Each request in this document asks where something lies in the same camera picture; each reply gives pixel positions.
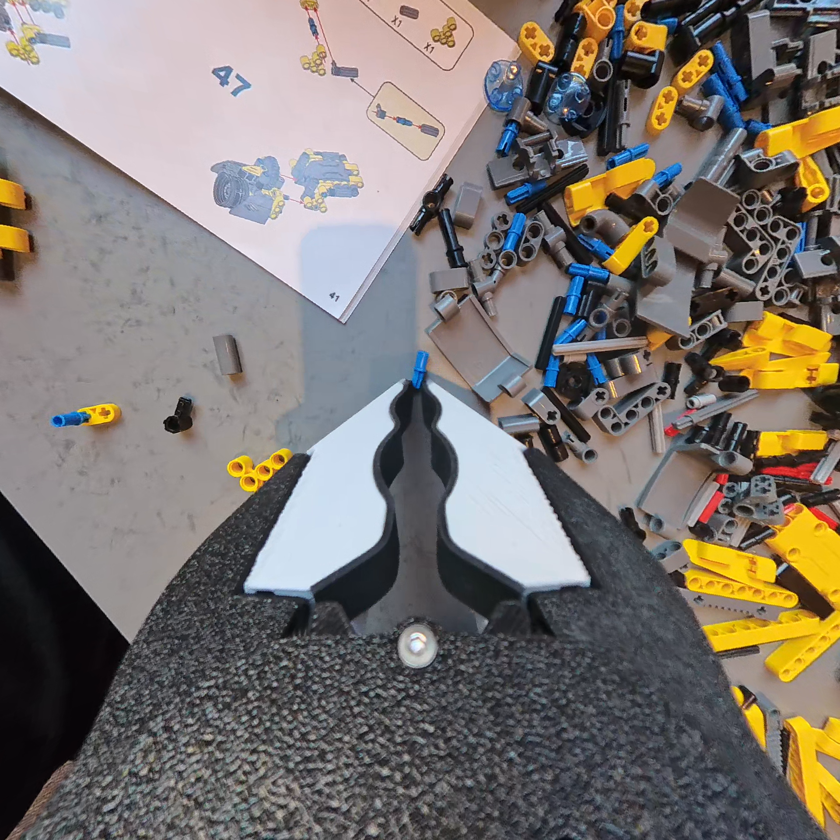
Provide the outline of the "yellow angled toy liftarm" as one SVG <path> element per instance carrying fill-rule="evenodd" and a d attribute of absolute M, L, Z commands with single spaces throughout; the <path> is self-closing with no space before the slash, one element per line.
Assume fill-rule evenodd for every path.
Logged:
<path fill-rule="evenodd" d="M 227 473 L 238 480 L 241 489 L 255 493 L 273 475 L 282 469 L 293 457 L 291 450 L 282 448 L 256 463 L 246 455 L 231 459 L 227 463 Z"/>

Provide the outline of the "open instruction booklet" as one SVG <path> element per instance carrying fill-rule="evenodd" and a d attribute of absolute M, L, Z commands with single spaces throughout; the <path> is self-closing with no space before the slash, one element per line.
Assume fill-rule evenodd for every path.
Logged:
<path fill-rule="evenodd" d="M 2 89 L 342 322 L 518 57 L 470 2 L 2 2 Z"/>

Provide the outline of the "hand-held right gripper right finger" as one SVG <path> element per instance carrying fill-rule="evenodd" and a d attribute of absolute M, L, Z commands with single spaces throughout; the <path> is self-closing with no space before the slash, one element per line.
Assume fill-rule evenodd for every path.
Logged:
<path fill-rule="evenodd" d="M 531 469 L 527 449 L 435 383 L 423 386 L 437 509 L 437 570 L 445 589 L 490 618 L 503 602 L 591 576 Z"/>

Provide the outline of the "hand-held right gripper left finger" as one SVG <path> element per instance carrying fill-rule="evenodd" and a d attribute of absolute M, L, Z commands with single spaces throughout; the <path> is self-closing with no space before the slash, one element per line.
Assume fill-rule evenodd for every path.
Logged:
<path fill-rule="evenodd" d="M 310 448 L 245 593 L 336 602 L 347 617 L 382 599 L 398 572 L 390 485 L 410 420 L 411 385 L 399 381 Z"/>

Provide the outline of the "pile of toy parts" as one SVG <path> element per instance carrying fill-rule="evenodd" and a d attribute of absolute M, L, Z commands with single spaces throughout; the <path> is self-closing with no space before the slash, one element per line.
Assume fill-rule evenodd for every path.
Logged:
<path fill-rule="evenodd" d="M 838 2 L 563 2 L 493 64 L 507 189 L 427 334 L 528 451 L 589 587 L 500 603 L 451 783 L 470 837 L 821 838 L 838 712 Z"/>

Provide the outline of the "black toy axle connector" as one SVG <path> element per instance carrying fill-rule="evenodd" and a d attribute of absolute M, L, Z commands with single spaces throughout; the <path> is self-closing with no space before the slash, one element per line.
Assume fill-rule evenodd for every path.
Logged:
<path fill-rule="evenodd" d="M 426 225 L 439 214 L 453 183 L 453 179 L 444 173 L 435 186 L 425 193 L 408 228 L 415 236 L 419 236 Z"/>

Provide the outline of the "yellow grey toy brick assembly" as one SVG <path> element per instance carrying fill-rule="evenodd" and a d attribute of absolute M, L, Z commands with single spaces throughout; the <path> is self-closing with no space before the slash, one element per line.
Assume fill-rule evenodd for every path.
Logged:
<path fill-rule="evenodd" d="M 12 223 L 11 211 L 27 209 L 25 189 L 1 179 L 1 281 L 14 280 L 14 255 L 29 254 L 34 247 L 31 234 Z"/>

